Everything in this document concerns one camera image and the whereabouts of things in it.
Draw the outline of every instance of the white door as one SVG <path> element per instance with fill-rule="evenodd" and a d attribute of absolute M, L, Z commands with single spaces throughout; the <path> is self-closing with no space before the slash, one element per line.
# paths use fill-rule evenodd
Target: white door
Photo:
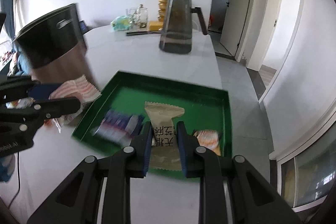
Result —
<path fill-rule="evenodd" d="M 229 0 L 220 42 L 232 56 L 236 54 L 237 45 L 244 28 L 248 5 L 249 0 Z"/>

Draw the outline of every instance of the blue curtain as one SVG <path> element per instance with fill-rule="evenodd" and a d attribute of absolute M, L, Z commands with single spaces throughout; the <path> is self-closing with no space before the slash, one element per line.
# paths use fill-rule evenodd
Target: blue curtain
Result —
<path fill-rule="evenodd" d="M 12 41 L 15 39 L 13 0 L 0 0 L 1 12 L 6 14 L 5 30 Z"/>

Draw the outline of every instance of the glass pitcher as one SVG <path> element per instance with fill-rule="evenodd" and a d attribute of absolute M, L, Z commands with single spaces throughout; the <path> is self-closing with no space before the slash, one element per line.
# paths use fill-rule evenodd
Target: glass pitcher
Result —
<path fill-rule="evenodd" d="M 160 38 L 160 49 L 165 52 L 187 54 L 192 48 L 192 13 L 197 13 L 204 35 L 207 27 L 200 7 L 192 8 L 192 0 L 168 0 Z"/>

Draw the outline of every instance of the green tray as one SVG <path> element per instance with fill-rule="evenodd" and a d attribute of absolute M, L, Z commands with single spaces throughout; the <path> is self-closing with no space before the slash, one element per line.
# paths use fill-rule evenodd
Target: green tray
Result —
<path fill-rule="evenodd" d="M 183 107 L 183 116 L 174 118 L 176 125 L 183 121 L 187 132 L 194 129 L 213 129 L 223 133 L 220 139 L 221 153 L 231 157 L 231 114 L 228 93 L 225 90 L 207 88 L 172 80 L 149 77 L 118 71 L 107 83 L 101 96 L 89 107 L 73 136 L 93 149 L 113 155 L 120 146 L 93 136 L 91 131 L 98 127 L 106 112 L 113 109 L 129 115 L 142 114 L 145 101 Z M 182 172 L 155 170 L 156 174 L 182 177 Z"/>

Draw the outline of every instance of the black cable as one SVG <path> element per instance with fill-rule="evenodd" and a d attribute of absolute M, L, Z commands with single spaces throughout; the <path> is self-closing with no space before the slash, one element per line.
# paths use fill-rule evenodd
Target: black cable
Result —
<path fill-rule="evenodd" d="M 13 201 L 16 199 L 17 195 L 20 192 L 21 189 L 21 182 L 20 182 L 20 168 L 19 168 L 19 152 L 17 153 L 17 180 L 19 182 L 19 189 L 17 190 L 16 194 L 14 195 L 14 197 L 12 198 L 12 200 L 10 201 L 9 205 L 8 205 L 8 209 L 11 207 Z"/>

